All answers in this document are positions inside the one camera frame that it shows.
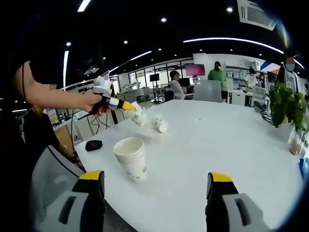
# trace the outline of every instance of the black ceiling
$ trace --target black ceiling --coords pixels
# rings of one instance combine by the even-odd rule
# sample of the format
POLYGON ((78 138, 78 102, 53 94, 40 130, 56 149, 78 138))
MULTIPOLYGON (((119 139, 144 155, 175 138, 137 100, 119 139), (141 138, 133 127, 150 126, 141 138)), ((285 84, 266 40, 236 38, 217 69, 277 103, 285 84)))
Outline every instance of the black ceiling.
MULTIPOLYGON (((285 49, 278 26, 273 31, 240 23, 237 0, 220 1, 127 1, 91 0, 86 10, 78 13, 82 0, 45 1, 40 5, 40 27, 37 48, 40 59, 48 66, 44 82, 62 87, 64 51, 69 50, 66 85, 94 78, 84 72, 98 67, 113 69, 131 58, 112 74, 130 72, 138 67, 177 58, 192 56, 202 49, 206 53, 231 53, 280 63, 282 54, 269 48, 237 41, 184 40, 205 37, 234 37, 285 49), (233 7, 228 13, 226 8, 233 7)), ((296 43, 290 47, 298 50, 296 43)), ((297 60, 304 62, 304 57, 297 60)))

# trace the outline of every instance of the black mouse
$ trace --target black mouse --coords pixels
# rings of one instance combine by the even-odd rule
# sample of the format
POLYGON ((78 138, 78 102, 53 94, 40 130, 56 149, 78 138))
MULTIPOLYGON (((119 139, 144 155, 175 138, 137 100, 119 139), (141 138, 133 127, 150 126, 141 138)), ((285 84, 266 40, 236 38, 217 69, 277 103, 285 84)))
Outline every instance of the black mouse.
POLYGON ((90 140, 86 143, 85 149, 86 151, 95 151, 102 147, 101 140, 90 140))

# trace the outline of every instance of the green leaves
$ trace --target green leaves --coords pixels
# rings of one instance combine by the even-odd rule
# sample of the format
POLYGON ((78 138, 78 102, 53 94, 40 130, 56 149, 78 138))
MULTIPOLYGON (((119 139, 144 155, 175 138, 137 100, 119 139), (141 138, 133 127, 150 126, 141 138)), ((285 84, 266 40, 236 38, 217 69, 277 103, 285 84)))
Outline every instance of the green leaves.
POLYGON ((294 123, 296 131, 309 131, 309 123, 304 117, 307 103, 302 93, 296 93, 284 83, 277 82, 270 88, 269 98, 270 115, 276 127, 283 123, 286 116, 289 122, 294 123))

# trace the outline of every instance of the man in green shirt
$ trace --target man in green shirt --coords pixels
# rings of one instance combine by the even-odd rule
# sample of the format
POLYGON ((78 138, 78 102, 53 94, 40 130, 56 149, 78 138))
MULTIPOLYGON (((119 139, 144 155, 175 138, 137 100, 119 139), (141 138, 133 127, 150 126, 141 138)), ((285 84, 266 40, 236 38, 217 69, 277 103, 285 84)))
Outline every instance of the man in green shirt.
POLYGON ((226 83, 226 73, 221 70, 220 62, 216 61, 214 63, 214 69, 208 74, 208 80, 220 81, 221 84, 221 97, 223 101, 227 101, 227 83, 226 83))

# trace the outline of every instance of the red monitor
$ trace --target red monitor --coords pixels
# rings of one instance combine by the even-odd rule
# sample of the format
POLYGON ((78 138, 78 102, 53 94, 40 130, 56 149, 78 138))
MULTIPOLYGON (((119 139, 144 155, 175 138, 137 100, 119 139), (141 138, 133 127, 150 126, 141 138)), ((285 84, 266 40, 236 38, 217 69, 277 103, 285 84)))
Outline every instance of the red monitor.
POLYGON ((203 64, 186 64, 185 73, 187 76, 205 75, 205 68, 203 64))

